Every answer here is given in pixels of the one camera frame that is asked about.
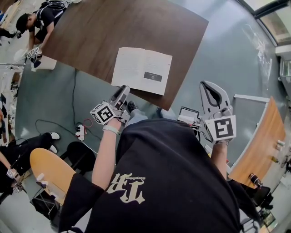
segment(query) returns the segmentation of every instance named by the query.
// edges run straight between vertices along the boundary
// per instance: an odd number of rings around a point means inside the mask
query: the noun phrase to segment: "watch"
[[[105,125],[105,126],[103,127],[103,131],[104,131],[104,130],[108,130],[108,131],[114,132],[114,133],[116,133],[116,134],[119,134],[118,130],[115,129],[113,126]]]

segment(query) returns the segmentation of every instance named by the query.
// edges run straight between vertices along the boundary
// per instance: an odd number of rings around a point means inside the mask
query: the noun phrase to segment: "open book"
[[[164,95],[172,56],[139,49],[120,48],[114,68],[112,85]]]

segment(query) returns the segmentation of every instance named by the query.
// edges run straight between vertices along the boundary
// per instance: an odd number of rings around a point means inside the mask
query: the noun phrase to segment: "plastic sheet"
[[[261,73],[262,95],[263,97],[269,97],[269,79],[273,60],[267,55],[266,43],[259,38],[250,25],[246,24],[242,30],[258,51],[257,57]]]

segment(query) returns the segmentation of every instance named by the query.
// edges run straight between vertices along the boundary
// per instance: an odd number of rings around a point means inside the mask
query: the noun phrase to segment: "black shoe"
[[[130,101],[127,104],[127,108],[128,108],[129,113],[131,113],[133,110],[135,110],[137,108],[137,106],[135,105],[135,103],[133,101]]]

